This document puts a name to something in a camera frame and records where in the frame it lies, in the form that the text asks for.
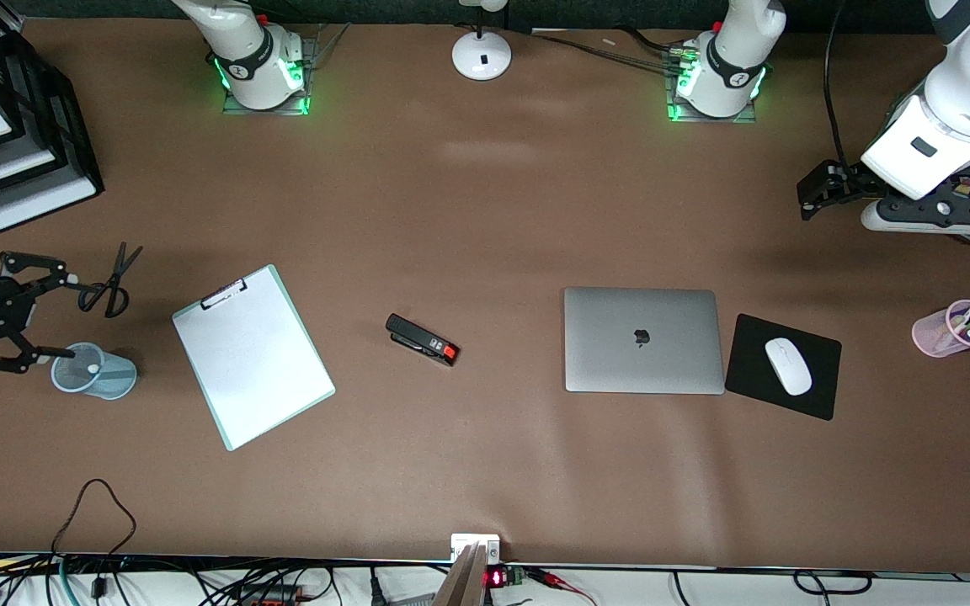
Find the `silver laptop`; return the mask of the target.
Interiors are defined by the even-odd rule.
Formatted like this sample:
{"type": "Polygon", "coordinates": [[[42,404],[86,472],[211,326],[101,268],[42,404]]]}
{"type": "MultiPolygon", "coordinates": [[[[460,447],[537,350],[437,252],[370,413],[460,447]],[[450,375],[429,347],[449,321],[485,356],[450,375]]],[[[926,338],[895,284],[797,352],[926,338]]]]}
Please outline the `silver laptop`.
{"type": "Polygon", "coordinates": [[[566,288],[563,384],[576,394],[722,395],[715,293],[566,288]]]}

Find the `black stacked paper tray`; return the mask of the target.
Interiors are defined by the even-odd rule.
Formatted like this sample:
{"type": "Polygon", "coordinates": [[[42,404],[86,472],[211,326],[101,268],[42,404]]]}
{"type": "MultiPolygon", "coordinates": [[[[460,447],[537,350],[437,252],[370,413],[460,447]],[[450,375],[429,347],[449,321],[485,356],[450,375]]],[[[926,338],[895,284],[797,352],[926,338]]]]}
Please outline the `black stacked paper tray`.
{"type": "Polygon", "coordinates": [[[20,34],[0,3],[0,231],[10,231],[104,191],[74,87],[20,34]]]}

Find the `light blue mesh cup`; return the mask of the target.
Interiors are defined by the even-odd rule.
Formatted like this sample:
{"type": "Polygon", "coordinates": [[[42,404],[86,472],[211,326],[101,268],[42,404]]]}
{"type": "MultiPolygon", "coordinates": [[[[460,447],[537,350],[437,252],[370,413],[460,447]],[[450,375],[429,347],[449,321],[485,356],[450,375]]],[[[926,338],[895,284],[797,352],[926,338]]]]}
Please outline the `light blue mesh cup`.
{"type": "Polygon", "coordinates": [[[59,391],[113,401],[123,398],[135,386],[137,368],[129,359],[88,342],[74,343],[68,349],[74,350],[77,356],[55,359],[51,364],[51,383],[59,391]],[[86,372],[89,364],[100,364],[103,371],[99,375],[89,375],[86,372]]]}

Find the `white computer mouse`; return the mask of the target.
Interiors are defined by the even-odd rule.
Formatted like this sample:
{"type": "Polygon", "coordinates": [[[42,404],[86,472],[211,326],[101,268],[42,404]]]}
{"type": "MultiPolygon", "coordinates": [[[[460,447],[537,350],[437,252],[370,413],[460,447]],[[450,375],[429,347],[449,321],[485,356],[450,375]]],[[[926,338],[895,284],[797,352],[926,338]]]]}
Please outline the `white computer mouse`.
{"type": "Polygon", "coordinates": [[[774,375],[787,395],[800,396],[812,389],[811,370],[792,340],[773,338],[765,343],[765,354],[774,375]]]}

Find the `pink mesh cup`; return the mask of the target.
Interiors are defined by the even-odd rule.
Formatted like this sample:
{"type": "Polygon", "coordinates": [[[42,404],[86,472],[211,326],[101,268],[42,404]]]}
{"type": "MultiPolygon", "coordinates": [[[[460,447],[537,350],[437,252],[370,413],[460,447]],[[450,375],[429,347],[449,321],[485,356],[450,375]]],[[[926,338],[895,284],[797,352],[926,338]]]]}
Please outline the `pink mesh cup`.
{"type": "Polygon", "coordinates": [[[955,300],[947,308],[914,322],[911,337],[916,348],[935,359],[970,350],[970,329],[956,332],[970,300],[955,300]]]}

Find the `black mouse pad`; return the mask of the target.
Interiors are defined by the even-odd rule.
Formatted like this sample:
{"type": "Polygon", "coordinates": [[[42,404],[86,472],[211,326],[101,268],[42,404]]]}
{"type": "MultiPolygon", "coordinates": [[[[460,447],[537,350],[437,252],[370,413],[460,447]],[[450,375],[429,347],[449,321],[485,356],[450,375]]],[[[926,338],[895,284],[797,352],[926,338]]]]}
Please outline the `black mouse pad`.
{"type": "Polygon", "coordinates": [[[735,323],[725,389],[808,417],[831,421],[842,352],[839,341],[823,335],[740,314],[735,323]],[[789,396],[779,384],[765,354],[765,343],[773,338],[789,338],[797,345],[813,377],[813,387],[807,394],[789,396]]]}

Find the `white lamp base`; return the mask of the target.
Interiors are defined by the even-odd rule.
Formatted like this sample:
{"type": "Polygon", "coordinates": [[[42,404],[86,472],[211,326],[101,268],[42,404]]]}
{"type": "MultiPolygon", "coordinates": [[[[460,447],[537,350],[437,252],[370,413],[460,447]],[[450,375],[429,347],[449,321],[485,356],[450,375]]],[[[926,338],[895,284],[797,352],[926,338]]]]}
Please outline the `white lamp base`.
{"type": "Polygon", "coordinates": [[[497,79],[508,70],[513,53],[506,39],[486,29],[485,15],[504,11],[509,0],[457,1],[462,7],[473,8],[475,24],[454,43],[453,66],[466,79],[479,82],[497,79]]]}

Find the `black stapler red tip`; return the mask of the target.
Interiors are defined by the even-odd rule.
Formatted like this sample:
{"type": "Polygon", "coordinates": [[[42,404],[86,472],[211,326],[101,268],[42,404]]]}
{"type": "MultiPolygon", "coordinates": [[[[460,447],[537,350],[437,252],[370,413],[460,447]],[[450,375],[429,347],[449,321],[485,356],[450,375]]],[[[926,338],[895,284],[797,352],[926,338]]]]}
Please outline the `black stapler red tip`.
{"type": "Polygon", "coordinates": [[[453,367],[461,353],[454,343],[398,314],[392,313],[387,318],[385,328],[393,342],[439,361],[446,367],[453,367]]]}

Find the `small white box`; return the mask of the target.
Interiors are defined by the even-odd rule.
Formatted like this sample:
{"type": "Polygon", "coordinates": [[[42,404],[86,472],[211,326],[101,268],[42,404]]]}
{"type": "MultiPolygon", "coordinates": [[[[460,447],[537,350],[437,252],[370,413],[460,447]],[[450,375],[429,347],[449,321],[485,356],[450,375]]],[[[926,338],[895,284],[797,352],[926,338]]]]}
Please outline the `small white box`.
{"type": "Polygon", "coordinates": [[[500,548],[501,540],[499,534],[474,534],[474,533],[455,533],[450,537],[450,561],[454,563],[466,547],[474,545],[485,545],[485,559],[488,566],[497,566],[501,563],[500,548]]]}

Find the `wooden block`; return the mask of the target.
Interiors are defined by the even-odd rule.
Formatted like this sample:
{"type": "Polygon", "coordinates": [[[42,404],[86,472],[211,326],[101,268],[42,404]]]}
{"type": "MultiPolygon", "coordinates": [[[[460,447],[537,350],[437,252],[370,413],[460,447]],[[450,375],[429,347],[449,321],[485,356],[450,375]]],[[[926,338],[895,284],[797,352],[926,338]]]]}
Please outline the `wooden block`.
{"type": "Polygon", "coordinates": [[[430,606],[482,606],[488,587],[488,542],[466,542],[430,606]]]}

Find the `black handled scissors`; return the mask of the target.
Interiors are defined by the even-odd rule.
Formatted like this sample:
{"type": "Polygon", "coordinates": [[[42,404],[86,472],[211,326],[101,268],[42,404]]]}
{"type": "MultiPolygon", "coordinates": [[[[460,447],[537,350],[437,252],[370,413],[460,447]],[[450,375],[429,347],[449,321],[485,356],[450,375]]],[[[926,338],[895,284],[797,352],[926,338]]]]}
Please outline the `black handled scissors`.
{"type": "Polygon", "coordinates": [[[131,254],[126,254],[127,242],[121,242],[116,254],[115,264],[110,276],[105,281],[96,284],[86,284],[78,292],[77,305],[81,311],[88,313],[101,300],[105,299],[104,318],[116,318],[124,313],[130,305],[130,292],[122,286],[125,273],[143,252],[137,247],[131,254]]]}

